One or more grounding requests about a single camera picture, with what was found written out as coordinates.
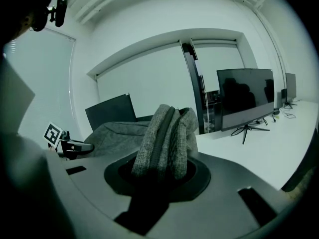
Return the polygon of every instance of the gray plastic base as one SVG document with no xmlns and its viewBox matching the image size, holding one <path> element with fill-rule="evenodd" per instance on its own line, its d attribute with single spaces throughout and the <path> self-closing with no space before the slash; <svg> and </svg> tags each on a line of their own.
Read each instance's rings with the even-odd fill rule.
<svg viewBox="0 0 319 239">
<path fill-rule="evenodd" d="M 70 178 L 87 201 L 112 220 L 128 209 L 131 197 L 115 193 L 104 180 L 104 171 L 109 164 L 129 154 L 114 153 L 64 162 L 65 168 L 79 165 L 86 168 Z M 255 231 L 260 226 L 237 193 L 246 187 L 254 188 L 276 213 L 290 203 L 283 192 L 276 191 L 241 165 L 199 152 L 189 156 L 208 167 L 210 183 L 196 199 L 171 203 L 147 237 L 233 239 Z M 126 230 L 118 225 L 114 225 L 114 229 Z"/>
<path fill-rule="evenodd" d="M 136 193 L 136 186 L 131 177 L 131 169 L 126 179 L 123 178 L 124 172 L 120 170 L 125 168 L 128 162 L 136 158 L 138 152 L 124 157 L 106 167 L 104 172 L 105 181 L 112 189 L 126 196 L 133 196 Z M 210 171 L 202 162 L 189 157 L 187 161 L 187 176 L 180 183 L 170 185 L 169 202 L 191 201 L 199 196 L 207 187 L 210 181 Z"/>
</svg>

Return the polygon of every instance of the monitor stand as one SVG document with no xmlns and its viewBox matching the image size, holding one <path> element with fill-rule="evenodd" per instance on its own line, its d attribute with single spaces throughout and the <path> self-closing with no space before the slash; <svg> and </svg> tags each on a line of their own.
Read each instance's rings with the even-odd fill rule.
<svg viewBox="0 0 319 239">
<path fill-rule="evenodd" d="M 296 104 L 290 103 L 290 102 L 286 102 L 285 103 L 285 107 L 289 106 L 291 109 L 293 108 L 292 106 L 296 106 Z"/>
<path fill-rule="evenodd" d="M 254 127 L 254 126 L 249 126 L 245 125 L 244 127 L 239 127 L 237 130 L 242 129 L 244 131 L 244 139 L 243 139 L 243 144 L 245 143 L 246 135 L 247 135 L 247 130 L 259 130 L 259 131 L 270 131 L 269 129 L 263 129 L 259 127 Z"/>
</svg>

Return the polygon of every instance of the white desk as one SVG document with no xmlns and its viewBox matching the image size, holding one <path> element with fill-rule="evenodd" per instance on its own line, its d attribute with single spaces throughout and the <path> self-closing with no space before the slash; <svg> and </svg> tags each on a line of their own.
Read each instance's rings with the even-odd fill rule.
<svg viewBox="0 0 319 239">
<path fill-rule="evenodd" d="M 302 161 L 316 127 L 318 104 L 299 101 L 290 113 L 296 119 L 284 117 L 273 122 L 271 116 L 264 123 L 254 125 L 270 131 L 248 131 L 230 136 L 235 130 L 197 135 L 198 151 L 236 162 L 280 190 Z"/>
</svg>

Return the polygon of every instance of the black monitor screen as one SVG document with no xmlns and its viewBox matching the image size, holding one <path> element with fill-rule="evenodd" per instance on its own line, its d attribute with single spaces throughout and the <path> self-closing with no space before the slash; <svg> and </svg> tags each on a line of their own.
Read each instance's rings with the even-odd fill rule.
<svg viewBox="0 0 319 239">
<path fill-rule="evenodd" d="M 121 95 L 85 110 L 92 130 L 106 122 L 136 122 L 130 95 Z"/>
<path fill-rule="evenodd" d="M 274 77 L 267 69 L 217 71 L 222 131 L 261 119 L 274 111 Z"/>
<path fill-rule="evenodd" d="M 291 102 L 297 97 L 296 75 L 286 73 L 287 82 L 287 102 Z"/>
</svg>

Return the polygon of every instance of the black rectangular slot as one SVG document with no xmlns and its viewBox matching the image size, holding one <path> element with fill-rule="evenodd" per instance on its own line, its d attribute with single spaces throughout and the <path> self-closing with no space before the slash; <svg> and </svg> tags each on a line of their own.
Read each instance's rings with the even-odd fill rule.
<svg viewBox="0 0 319 239">
<path fill-rule="evenodd" d="M 78 172 L 82 172 L 84 170 L 86 170 L 86 168 L 84 166 L 77 166 L 77 167 L 66 169 L 66 172 L 68 173 L 68 175 L 71 175 L 71 174 L 75 174 Z"/>
<path fill-rule="evenodd" d="M 264 226 L 277 216 L 275 211 L 253 188 L 241 189 L 238 191 L 238 194 L 244 200 L 260 226 Z"/>
</svg>

